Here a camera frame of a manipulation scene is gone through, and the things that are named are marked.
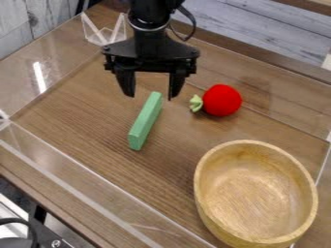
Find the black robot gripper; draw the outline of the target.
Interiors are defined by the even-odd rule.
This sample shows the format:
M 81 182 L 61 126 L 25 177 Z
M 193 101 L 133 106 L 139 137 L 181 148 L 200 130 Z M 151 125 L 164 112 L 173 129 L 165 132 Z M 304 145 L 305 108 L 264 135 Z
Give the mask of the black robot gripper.
M 185 78 L 196 73 L 199 50 L 175 41 L 161 32 L 136 32 L 124 41 L 103 47 L 104 68 L 116 75 L 125 96 L 136 93 L 133 72 L 168 73 L 168 100 L 176 98 L 185 84 Z

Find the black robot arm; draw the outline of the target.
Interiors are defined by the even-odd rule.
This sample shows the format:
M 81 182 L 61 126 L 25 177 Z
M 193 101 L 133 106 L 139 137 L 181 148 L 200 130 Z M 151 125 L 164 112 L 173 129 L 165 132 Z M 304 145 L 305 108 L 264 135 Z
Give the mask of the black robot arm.
M 168 73 L 168 99 L 179 96 L 185 78 L 196 73 L 199 49 L 185 45 L 196 30 L 196 20 L 183 6 L 185 0 L 129 0 L 128 22 L 133 36 L 103 47 L 104 68 L 115 74 L 125 96 L 136 94 L 136 72 Z M 167 33 L 171 15 L 181 12 L 192 30 L 181 42 Z

